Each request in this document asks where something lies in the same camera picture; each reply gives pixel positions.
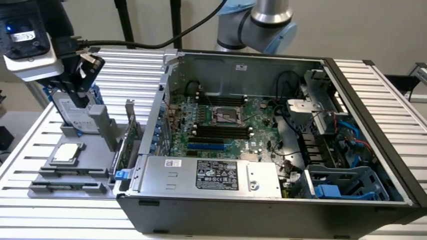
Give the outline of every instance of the warning label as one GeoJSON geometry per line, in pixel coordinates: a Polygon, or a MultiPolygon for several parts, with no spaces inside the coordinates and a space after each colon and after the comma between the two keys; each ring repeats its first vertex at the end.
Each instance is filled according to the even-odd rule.
{"type": "Polygon", "coordinates": [[[237,162],[198,160],[194,186],[205,190],[237,191],[237,162]]]}

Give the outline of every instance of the slotted metal surface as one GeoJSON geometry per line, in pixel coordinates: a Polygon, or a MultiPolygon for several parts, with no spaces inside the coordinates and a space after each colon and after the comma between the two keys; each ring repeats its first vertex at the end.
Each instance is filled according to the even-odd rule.
{"type": "Polygon", "coordinates": [[[128,121],[125,102],[134,100],[136,120],[146,124],[161,75],[164,51],[101,48],[95,53],[105,60],[97,75],[107,114],[117,123],[128,121]]]}
{"type": "MultiPolygon", "coordinates": [[[[334,60],[352,89],[427,192],[425,120],[374,66],[361,61],[334,60]]],[[[337,102],[344,104],[337,94],[337,102]]]]}
{"type": "MultiPolygon", "coordinates": [[[[30,199],[26,197],[30,181],[35,179],[37,170],[45,164],[53,146],[59,140],[61,122],[59,115],[50,104],[0,167],[0,239],[188,240],[185,236],[140,234],[113,199],[30,199]]],[[[422,161],[424,165],[418,164],[421,156],[408,155],[404,158],[408,166],[427,167],[425,161],[422,161]]],[[[427,183],[421,183],[421,186],[427,189],[427,183]]],[[[361,239],[424,240],[425,226],[427,217],[422,217],[408,225],[386,225],[361,239]]],[[[190,239],[250,238],[194,236],[190,239]]]]}

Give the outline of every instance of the power supply label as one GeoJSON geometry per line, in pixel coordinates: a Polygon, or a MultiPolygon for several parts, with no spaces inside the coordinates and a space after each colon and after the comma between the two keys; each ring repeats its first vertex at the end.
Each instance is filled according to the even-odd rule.
{"type": "Polygon", "coordinates": [[[205,190],[237,191],[237,162],[197,160],[194,186],[205,190]]]}

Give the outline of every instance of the green circuit board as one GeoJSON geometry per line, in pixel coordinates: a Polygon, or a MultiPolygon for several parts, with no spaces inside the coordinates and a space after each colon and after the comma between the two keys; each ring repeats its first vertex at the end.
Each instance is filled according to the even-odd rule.
{"type": "Polygon", "coordinates": [[[241,156],[253,157],[258,155],[257,160],[261,162],[274,161],[274,155],[266,149],[268,141],[273,146],[280,141],[277,128],[273,127],[273,106],[261,109],[260,105],[266,101],[260,97],[249,97],[245,104],[240,107],[198,105],[190,98],[176,95],[170,98],[170,106],[178,108],[169,115],[174,120],[172,124],[172,144],[169,156],[172,157],[198,157],[198,158],[221,158],[221,159],[245,159],[241,156]],[[226,122],[216,117],[213,110],[233,110],[238,112],[238,123],[226,122]],[[225,150],[197,150],[196,156],[186,156],[186,145],[192,136],[192,126],[197,123],[201,126],[229,126],[250,127],[253,136],[249,139],[224,139],[225,150]]]}

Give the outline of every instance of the black pole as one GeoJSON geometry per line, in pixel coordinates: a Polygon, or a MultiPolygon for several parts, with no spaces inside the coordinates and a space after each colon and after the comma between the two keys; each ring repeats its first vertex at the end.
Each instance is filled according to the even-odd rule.
{"type": "Polygon", "coordinates": [[[126,42],[134,42],[126,0],[113,0],[113,3],[118,12],[124,40],[126,42]]]}
{"type": "MultiPolygon", "coordinates": [[[[169,0],[170,18],[172,18],[172,34],[173,37],[181,33],[181,0],[169,0]]],[[[174,40],[173,48],[182,49],[181,37],[174,40]]]]}

